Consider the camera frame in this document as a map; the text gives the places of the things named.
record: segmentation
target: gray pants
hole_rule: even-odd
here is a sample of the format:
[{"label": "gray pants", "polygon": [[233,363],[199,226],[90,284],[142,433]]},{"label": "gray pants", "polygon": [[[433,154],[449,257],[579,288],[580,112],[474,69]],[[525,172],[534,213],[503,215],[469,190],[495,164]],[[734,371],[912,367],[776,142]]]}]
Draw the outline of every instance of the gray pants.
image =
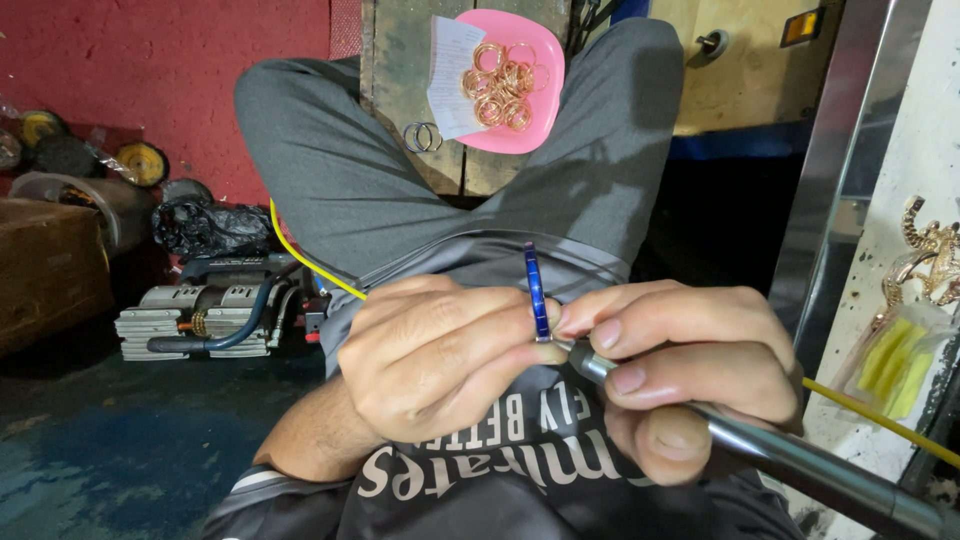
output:
[{"label": "gray pants", "polygon": [[683,88],[669,24],[622,21],[573,59],[550,136],[473,211],[423,181],[358,105],[356,61],[267,60],[237,82],[247,147],[301,248],[360,277],[448,233],[547,233],[627,262],[647,233]]}]

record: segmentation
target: cardboard box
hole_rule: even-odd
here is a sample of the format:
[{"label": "cardboard box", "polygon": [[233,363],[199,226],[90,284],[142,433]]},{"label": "cardboard box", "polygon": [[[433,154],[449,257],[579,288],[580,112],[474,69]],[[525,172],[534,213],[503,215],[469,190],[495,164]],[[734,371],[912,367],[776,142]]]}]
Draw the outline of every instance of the cardboard box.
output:
[{"label": "cardboard box", "polygon": [[0,199],[0,356],[112,305],[95,210]]}]

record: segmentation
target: pink plate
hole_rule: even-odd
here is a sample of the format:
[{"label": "pink plate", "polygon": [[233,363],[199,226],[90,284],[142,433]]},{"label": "pink plate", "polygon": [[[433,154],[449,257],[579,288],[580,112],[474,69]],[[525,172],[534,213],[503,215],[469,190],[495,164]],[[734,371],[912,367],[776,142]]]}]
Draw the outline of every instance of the pink plate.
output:
[{"label": "pink plate", "polygon": [[546,78],[546,74],[549,73],[546,86],[527,96],[533,118],[526,130],[516,132],[506,126],[498,126],[485,132],[458,136],[456,140],[467,146],[497,154],[526,154],[535,150],[543,144],[546,136],[550,135],[553,121],[557,118],[557,110],[560,108],[560,89],[564,86],[564,49],[561,48],[560,42],[546,28],[513,13],[497,10],[470,10],[460,13],[456,20],[486,32],[484,41],[492,41],[507,47],[516,43],[530,45],[530,47],[515,47],[510,58],[514,61],[532,63],[536,53],[537,64],[540,64],[534,71],[537,88],[543,86],[542,78]]}]

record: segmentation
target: yellow cable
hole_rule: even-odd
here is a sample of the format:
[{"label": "yellow cable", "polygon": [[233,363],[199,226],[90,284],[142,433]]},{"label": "yellow cable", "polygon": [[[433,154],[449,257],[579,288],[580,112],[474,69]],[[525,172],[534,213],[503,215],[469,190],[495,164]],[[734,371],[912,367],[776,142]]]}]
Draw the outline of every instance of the yellow cable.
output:
[{"label": "yellow cable", "polygon": [[883,416],[882,414],[879,414],[871,410],[868,406],[860,403],[854,398],[841,394],[840,392],[837,392],[835,390],[831,390],[826,386],[823,386],[816,380],[808,379],[806,377],[804,377],[804,386],[820,394],[821,396],[852,410],[853,412],[859,414],[860,416],[863,416],[868,420],[872,420],[876,422],[877,424],[896,433],[897,435],[919,446],[920,448],[926,450],[927,452],[930,452],[931,454],[936,455],[937,457],[943,459],[945,462],[949,463],[950,465],[953,465],[957,469],[960,469],[960,455],[957,455],[947,450],[946,448],[938,445],[937,443],[931,441],[930,439],[924,437],[923,435],[920,435],[919,433],[913,430],[909,430],[901,426],[900,424],[894,422],[893,420],[890,420],[886,416]]},{"label": "yellow cable", "polygon": [[[344,289],[346,292],[352,294],[353,296],[359,298],[360,300],[367,300],[367,295],[358,291],[357,289],[349,286],[333,274],[330,274],[326,270],[323,270],[320,266],[317,266],[313,262],[307,260],[303,255],[297,252],[293,246],[290,245],[290,242],[287,242],[287,239],[283,236],[283,232],[280,230],[280,223],[276,219],[276,206],[274,205],[274,200],[270,200],[270,220],[274,224],[274,230],[276,231],[276,236],[280,239],[280,243],[283,244],[283,247],[290,252],[290,255],[300,262],[302,262],[307,268],[313,270],[314,272],[320,274],[321,276],[327,278],[331,282],[337,284],[340,288]],[[804,377],[804,386],[810,390],[824,396],[825,398],[842,405],[853,412],[863,416],[864,418],[876,422],[877,424],[887,428],[888,430],[896,433],[897,435],[903,437],[904,439],[910,441],[911,443],[923,448],[924,450],[930,452],[933,455],[943,459],[945,462],[953,465],[957,469],[960,469],[960,455],[957,455],[946,448],[938,445],[937,443],[931,441],[930,439],[920,435],[919,433],[909,430],[900,424],[890,420],[882,414],[878,414],[870,410],[866,405],[860,403],[859,401],[845,396],[839,392],[830,390],[826,386],[823,386],[819,382],[813,379],[808,379]]]},{"label": "yellow cable", "polygon": [[274,224],[274,231],[276,231],[276,237],[280,239],[280,243],[283,244],[283,247],[287,248],[287,251],[290,252],[290,255],[303,263],[304,266],[313,270],[314,272],[320,274],[321,276],[327,278],[328,280],[334,282],[337,286],[344,289],[346,292],[352,294],[353,296],[359,298],[360,300],[367,300],[367,295],[358,291],[357,289],[347,285],[343,280],[337,278],[333,274],[330,274],[326,270],[323,270],[320,266],[317,266],[313,262],[310,262],[303,255],[297,252],[293,246],[290,245],[290,242],[283,237],[283,231],[280,230],[280,222],[276,219],[276,206],[274,205],[274,200],[270,200],[270,221]]}]

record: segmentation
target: silver ring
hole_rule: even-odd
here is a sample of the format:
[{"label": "silver ring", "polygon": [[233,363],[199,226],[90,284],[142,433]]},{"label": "silver ring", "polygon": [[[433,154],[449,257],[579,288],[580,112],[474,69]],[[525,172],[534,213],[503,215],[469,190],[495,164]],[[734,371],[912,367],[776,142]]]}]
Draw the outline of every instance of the silver ring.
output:
[{"label": "silver ring", "polygon": [[[410,128],[417,126],[414,130],[413,143],[416,148],[411,148],[410,146]],[[430,139],[427,141],[426,146],[420,144],[420,130],[426,127],[426,132],[430,136]],[[434,137],[433,128],[437,128],[437,124],[433,122],[413,122],[407,124],[407,127],[403,128],[403,146],[407,147],[407,150],[413,152],[414,154],[419,154],[421,152],[436,152],[440,149],[441,145],[444,144],[444,138],[440,135],[438,129],[437,136]]]}]

